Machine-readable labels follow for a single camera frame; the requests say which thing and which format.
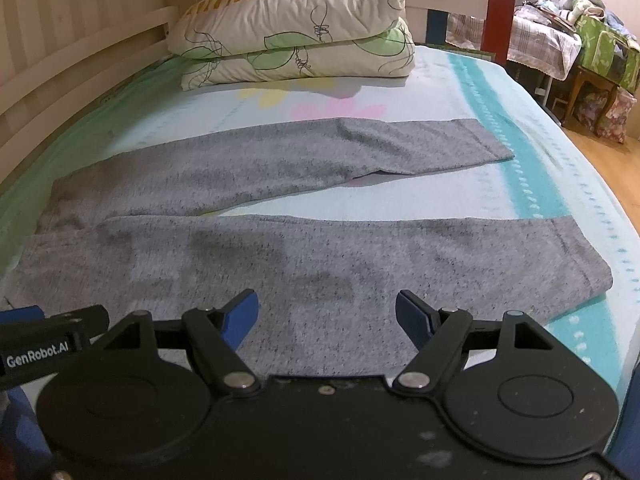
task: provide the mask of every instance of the mattress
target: mattress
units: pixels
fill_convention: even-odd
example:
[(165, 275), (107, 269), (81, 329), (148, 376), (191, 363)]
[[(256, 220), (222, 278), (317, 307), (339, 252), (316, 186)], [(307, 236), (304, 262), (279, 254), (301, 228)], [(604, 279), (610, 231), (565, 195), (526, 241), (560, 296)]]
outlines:
[(372, 174), (219, 214), (340, 220), (572, 215), (611, 266), (614, 285), (547, 328), (622, 400), (640, 345), (640, 262), (635, 259), (640, 238), (617, 199), (502, 67), (427, 47), (417, 47), (415, 58), (416, 68), (406, 79), (313, 78), (190, 92), (180, 91), (182, 61), (169, 60), (71, 127), (0, 197), (2, 268), (18, 261), (21, 241), (33, 233), (53, 180), (117, 153), (282, 121), (477, 118), (514, 152), (513, 160), (414, 177)]

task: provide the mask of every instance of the bed headboard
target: bed headboard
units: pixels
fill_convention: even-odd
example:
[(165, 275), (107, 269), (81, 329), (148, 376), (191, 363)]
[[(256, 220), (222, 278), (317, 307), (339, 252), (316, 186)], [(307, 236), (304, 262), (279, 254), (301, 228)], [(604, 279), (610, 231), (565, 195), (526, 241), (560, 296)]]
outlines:
[(515, 0), (406, 0), (406, 17), (415, 43), (435, 44), (445, 43), (450, 12), (485, 20), (480, 50), (505, 65), (514, 6)]
[[(0, 0), (0, 192), (72, 121), (167, 56), (167, 32), (196, 1)], [(492, 0), (406, 2), (417, 43), (444, 42), (446, 12), (492, 14)]]

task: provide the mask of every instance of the wooden wall panel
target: wooden wall panel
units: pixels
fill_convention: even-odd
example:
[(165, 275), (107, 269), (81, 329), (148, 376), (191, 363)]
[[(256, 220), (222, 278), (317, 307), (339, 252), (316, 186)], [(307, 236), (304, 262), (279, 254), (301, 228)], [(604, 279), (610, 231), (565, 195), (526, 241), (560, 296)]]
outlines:
[[(0, 0), (0, 86), (82, 38), (170, 4), (167, 0)], [(0, 146), (100, 70), (161, 39), (162, 30), (150, 30), (39, 86), (0, 114)]]

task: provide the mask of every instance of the red bed post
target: red bed post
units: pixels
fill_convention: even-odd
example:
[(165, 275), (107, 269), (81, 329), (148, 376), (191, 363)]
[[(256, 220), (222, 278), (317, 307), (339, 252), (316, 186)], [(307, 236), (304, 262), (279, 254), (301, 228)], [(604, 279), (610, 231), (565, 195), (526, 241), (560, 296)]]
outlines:
[(513, 27), (516, 0), (489, 0), (480, 50), (493, 52), (495, 62), (505, 66)]

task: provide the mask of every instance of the pillow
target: pillow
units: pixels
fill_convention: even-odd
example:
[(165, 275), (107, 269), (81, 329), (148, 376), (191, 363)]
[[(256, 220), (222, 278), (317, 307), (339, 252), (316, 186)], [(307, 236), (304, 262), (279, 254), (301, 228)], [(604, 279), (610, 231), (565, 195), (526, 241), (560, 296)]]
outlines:
[(182, 89), (301, 77), (404, 77), (414, 67), (414, 51), (409, 28), (398, 18), (390, 29), (363, 40), (290, 46), (194, 61), (182, 76)]
[(174, 54), (205, 59), (369, 38), (404, 13), (404, 0), (202, 0), (168, 37)]

